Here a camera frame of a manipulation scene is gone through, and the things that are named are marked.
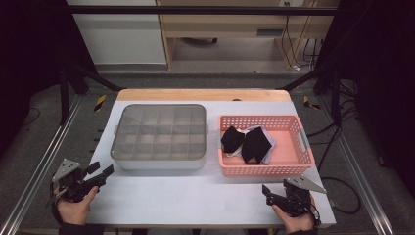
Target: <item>table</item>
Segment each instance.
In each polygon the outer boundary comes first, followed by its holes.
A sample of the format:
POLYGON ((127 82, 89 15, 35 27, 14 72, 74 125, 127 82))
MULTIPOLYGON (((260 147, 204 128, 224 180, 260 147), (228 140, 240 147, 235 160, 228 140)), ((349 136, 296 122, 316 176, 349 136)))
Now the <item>table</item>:
MULTIPOLYGON (((224 177, 218 163, 218 115, 296 115, 287 91, 229 89, 125 89, 115 100, 91 164, 114 165, 91 205, 88 223, 125 228, 270 228, 282 226, 261 193, 264 183, 285 195, 282 178, 224 177), (110 156, 121 112, 129 104, 201 104, 207 110, 207 161, 199 170, 123 170, 110 156)), ((316 167, 304 176, 322 185, 316 167)), ((322 227, 336 223, 325 194, 311 192, 322 227)))

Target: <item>organizer compartment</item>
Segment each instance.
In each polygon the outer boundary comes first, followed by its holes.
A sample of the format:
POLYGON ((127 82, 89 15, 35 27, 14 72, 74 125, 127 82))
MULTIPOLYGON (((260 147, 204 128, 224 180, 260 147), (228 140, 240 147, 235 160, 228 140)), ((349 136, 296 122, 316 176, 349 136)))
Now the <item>organizer compartment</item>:
POLYGON ((111 149, 124 169, 197 169, 205 164, 206 110, 201 105, 129 105, 111 149))

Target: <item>white wall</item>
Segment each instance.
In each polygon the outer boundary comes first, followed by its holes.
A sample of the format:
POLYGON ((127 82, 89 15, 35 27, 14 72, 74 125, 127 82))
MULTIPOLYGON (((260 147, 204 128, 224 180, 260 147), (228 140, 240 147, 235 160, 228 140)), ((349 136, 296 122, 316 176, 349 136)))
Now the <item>white wall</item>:
MULTIPOLYGON (((68 0, 70 5, 156 6, 155 0, 68 0)), ((96 65, 166 64, 157 15, 73 15, 96 65)))

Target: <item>white table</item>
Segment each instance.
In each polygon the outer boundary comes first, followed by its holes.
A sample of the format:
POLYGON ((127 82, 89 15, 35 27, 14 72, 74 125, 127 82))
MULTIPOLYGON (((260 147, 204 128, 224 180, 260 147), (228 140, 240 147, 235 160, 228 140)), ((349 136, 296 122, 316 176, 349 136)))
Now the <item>white table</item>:
MULTIPOLYGON (((290 100, 282 101, 137 101, 117 100, 91 164, 114 165, 91 205, 88 223, 107 227, 269 228, 282 221, 265 204, 261 187, 285 196, 282 178, 224 177, 218 161, 220 147, 217 118, 232 114, 296 115, 290 100), (207 161, 199 170, 132 170, 118 167, 110 149, 123 109, 130 104, 200 104, 207 110, 207 161)), ((322 185, 316 167, 304 176, 322 185)), ((325 194, 311 192, 322 227, 336 223, 325 194)))

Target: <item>human hand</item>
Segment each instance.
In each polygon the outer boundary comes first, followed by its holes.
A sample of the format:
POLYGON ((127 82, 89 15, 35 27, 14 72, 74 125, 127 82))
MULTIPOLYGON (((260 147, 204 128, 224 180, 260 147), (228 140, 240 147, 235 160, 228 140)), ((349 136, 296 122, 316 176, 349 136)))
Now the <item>human hand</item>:
POLYGON ((90 212, 90 204, 98 193, 98 186, 93 187, 85 198, 74 203, 65 199, 61 199, 58 202, 58 212, 62 218, 62 222, 75 225, 85 225, 86 218, 90 212))
MULTIPOLYGON (((314 199, 311 197, 311 204, 314 204, 314 199)), ((282 211, 277 205, 272 205, 275 213, 283 220, 287 233, 294 233, 297 231, 307 231, 314 227, 314 218, 311 213, 306 213, 298 217, 290 217, 282 211)))

